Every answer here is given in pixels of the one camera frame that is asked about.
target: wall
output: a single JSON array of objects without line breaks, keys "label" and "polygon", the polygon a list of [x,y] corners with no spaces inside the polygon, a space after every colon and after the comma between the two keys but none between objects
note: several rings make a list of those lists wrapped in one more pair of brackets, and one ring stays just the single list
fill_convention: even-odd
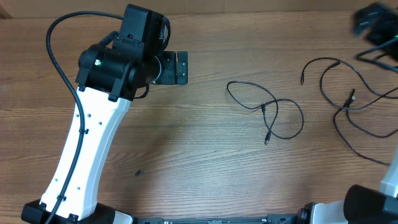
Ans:
[{"label": "wall", "polygon": [[[163,14],[356,10],[376,0],[0,0],[5,18],[59,17],[75,11],[104,11],[123,15],[127,4]],[[392,7],[398,0],[383,1]]]}]

